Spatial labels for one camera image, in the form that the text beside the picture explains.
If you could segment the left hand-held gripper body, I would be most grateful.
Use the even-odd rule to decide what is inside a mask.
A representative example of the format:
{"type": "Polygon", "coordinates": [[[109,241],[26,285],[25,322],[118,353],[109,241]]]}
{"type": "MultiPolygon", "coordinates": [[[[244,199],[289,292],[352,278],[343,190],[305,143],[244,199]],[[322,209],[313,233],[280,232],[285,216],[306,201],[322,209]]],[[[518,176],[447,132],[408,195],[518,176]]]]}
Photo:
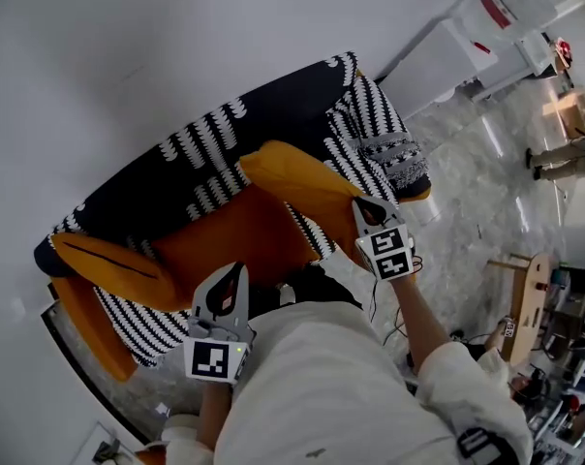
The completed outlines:
{"type": "Polygon", "coordinates": [[[256,333],[247,312],[216,315],[197,306],[183,343],[185,375],[190,379],[235,385],[251,353],[256,333]]]}

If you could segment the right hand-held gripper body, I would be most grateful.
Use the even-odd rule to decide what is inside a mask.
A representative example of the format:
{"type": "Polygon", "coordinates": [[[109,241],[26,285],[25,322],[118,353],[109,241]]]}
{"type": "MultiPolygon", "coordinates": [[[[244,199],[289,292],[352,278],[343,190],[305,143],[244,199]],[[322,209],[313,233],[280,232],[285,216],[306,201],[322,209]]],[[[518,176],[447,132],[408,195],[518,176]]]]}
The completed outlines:
{"type": "Polygon", "coordinates": [[[366,234],[355,246],[368,270],[383,282],[414,273],[411,243],[406,225],[401,224],[366,234]]]}

